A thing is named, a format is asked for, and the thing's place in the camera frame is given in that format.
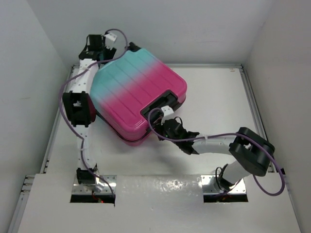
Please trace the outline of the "pink suitcase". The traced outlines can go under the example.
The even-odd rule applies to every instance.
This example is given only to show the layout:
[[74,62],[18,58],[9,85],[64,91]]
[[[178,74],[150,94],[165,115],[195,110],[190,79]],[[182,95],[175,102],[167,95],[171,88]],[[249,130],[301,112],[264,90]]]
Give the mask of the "pink suitcase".
[[177,110],[186,99],[187,83],[144,48],[131,42],[119,59],[100,68],[92,82],[90,98],[97,116],[126,144],[136,146],[150,133],[154,108]]

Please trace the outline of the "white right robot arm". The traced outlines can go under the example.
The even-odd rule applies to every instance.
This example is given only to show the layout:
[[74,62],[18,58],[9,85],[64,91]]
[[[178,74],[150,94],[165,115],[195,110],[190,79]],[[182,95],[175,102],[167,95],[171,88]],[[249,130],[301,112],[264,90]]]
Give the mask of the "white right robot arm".
[[175,118],[155,126],[159,140],[169,140],[184,153],[217,153],[232,155],[236,160],[221,168],[215,179],[218,189],[228,192],[230,187],[249,176],[266,175],[275,147],[247,127],[239,128],[237,133],[229,135],[203,136],[199,132],[187,131]]

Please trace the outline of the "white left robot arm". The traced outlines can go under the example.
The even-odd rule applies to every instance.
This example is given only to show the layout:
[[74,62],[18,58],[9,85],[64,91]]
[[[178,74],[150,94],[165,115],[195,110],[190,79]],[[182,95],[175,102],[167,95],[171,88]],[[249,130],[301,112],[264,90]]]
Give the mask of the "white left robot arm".
[[62,95],[68,121],[78,134],[78,166],[76,178],[78,184],[95,185],[97,178],[97,163],[90,152],[88,136],[90,125],[95,121],[96,109],[90,98],[90,89],[94,76],[101,65],[98,61],[110,60],[116,49],[113,45],[117,36],[113,33],[105,35],[90,34],[86,45],[79,54],[78,77],[72,81],[70,88]]

